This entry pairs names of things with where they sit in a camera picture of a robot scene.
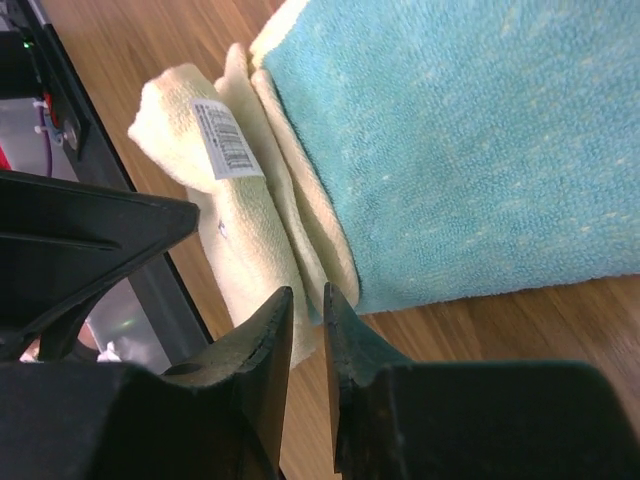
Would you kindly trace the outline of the yellow green towel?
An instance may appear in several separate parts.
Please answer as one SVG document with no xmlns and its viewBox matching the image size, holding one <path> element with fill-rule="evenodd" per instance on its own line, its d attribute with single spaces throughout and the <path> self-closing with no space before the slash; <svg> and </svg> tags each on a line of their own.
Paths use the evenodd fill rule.
<svg viewBox="0 0 640 480">
<path fill-rule="evenodd" d="M 639 270 L 635 1 L 288 1 L 129 137 L 200 208 L 234 324 L 327 283 L 360 313 Z"/>
</svg>

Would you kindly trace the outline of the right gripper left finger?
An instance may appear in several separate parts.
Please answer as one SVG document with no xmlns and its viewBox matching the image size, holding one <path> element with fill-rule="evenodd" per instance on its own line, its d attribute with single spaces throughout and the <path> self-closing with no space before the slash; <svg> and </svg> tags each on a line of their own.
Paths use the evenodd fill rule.
<svg viewBox="0 0 640 480">
<path fill-rule="evenodd" d="M 276 479 L 293 330 L 277 289 L 157 375 L 124 362 L 1 366 L 5 479 Z"/>
</svg>

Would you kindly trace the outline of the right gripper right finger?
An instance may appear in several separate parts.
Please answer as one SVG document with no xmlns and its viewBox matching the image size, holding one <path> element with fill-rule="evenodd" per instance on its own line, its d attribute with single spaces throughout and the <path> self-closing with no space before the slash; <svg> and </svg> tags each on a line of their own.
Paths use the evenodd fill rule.
<svg viewBox="0 0 640 480">
<path fill-rule="evenodd" d="M 609 381 L 575 361 L 416 362 L 324 288 L 334 468 L 345 479 L 635 479 Z"/>
</svg>

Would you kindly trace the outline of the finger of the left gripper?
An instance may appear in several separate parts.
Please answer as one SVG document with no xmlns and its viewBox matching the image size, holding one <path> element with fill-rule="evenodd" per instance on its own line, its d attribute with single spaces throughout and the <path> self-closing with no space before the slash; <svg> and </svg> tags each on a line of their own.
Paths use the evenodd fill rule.
<svg viewBox="0 0 640 480">
<path fill-rule="evenodd" d="M 198 219 L 187 201 L 2 172 L 2 359 L 33 342 L 42 360 L 66 356 L 103 296 Z"/>
</svg>

